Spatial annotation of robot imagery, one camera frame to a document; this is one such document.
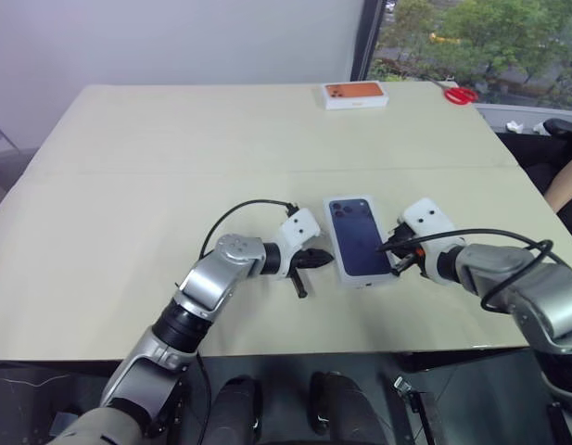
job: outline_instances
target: beige table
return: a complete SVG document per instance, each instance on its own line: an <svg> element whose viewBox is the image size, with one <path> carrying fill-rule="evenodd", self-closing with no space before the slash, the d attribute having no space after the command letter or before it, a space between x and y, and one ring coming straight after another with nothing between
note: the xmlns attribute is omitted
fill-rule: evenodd
<svg viewBox="0 0 572 445"><path fill-rule="evenodd" d="M386 109L329 112L309 85L84 90L0 206L0 360L123 357L210 226L254 197L296 201L324 224L323 197L370 194L392 228L429 196L458 227L549 237L572 265L572 238L474 108L429 83L386 87ZM268 238L284 218L243 209L219 232ZM289 281L243 284L202 352L525 344L508 316L415 270L363 290L338 286L333 266L308 278L304 300Z"/></svg>

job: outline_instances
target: robotic arm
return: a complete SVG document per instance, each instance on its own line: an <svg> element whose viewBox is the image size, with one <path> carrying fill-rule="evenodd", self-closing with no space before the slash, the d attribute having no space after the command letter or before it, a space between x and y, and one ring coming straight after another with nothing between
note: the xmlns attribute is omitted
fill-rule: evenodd
<svg viewBox="0 0 572 445"><path fill-rule="evenodd" d="M428 198L403 212L399 223L380 249L400 258L394 273L417 264L432 281L458 283L480 297L483 309L512 315L550 391L572 411L572 269L555 256L558 263L541 262L551 241L534 243L541 250L538 257L525 248L467 246L460 234L501 231L454 231Z"/></svg>
<svg viewBox="0 0 572 445"><path fill-rule="evenodd" d="M235 288L260 274L292 278L306 296L297 268L320 267L333 257L306 245L320 234L307 209L298 210L271 243L241 235L222 236L178 286L158 320L146 329L103 391L100 407L74 422L53 444L140 443L161 433L177 398L177 386L197 348Z"/></svg>

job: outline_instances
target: scissors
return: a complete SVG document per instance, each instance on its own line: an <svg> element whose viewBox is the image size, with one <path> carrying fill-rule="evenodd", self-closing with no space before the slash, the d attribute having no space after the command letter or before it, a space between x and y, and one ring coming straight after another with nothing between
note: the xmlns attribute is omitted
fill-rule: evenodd
<svg viewBox="0 0 572 445"><path fill-rule="evenodd" d="M432 83L436 84L444 91L444 97L449 102L452 102L456 105L466 105L470 104L471 102L475 102L479 99L479 95L468 88L463 88L460 86L446 86L440 82L431 81Z"/></svg>

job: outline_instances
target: window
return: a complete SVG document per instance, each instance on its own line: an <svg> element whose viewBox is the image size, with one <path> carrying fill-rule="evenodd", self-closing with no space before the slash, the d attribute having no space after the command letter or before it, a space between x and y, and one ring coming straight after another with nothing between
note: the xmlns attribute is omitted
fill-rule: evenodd
<svg viewBox="0 0 572 445"><path fill-rule="evenodd" d="M383 0L367 79L455 80L479 101L572 109L572 0Z"/></svg>

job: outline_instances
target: white wall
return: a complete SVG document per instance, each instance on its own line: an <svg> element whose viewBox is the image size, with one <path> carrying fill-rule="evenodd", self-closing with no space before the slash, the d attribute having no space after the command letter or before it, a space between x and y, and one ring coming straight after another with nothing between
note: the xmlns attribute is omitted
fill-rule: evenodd
<svg viewBox="0 0 572 445"><path fill-rule="evenodd" d="M0 0L0 128L39 146L88 83L346 81L362 3Z"/></svg>

